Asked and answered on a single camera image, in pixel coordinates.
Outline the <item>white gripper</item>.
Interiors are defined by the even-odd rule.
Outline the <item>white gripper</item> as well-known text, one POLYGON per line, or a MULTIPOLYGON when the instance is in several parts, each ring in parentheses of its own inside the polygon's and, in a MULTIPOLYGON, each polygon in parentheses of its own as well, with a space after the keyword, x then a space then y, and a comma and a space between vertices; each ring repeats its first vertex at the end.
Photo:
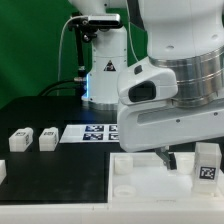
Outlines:
POLYGON ((196 108, 149 106, 119 104, 119 143, 127 152, 157 148, 168 170, 176 170, 177 163, 165 146, 224 137, 224 99, 196 108))

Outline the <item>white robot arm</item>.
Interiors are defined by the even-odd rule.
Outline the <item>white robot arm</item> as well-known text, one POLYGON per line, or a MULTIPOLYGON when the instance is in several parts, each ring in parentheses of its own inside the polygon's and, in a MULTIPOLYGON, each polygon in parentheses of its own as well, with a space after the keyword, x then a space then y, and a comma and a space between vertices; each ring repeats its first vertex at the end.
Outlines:
POLYGON ((116 110, 122 149, 153 149, 173 169, 168 147, 224 136, 224 0, 69 2, 98 35, 83 99, 116 110), (147 33, 147 55, 133 65, 125 29, 106 12, 114 7, 147 33))

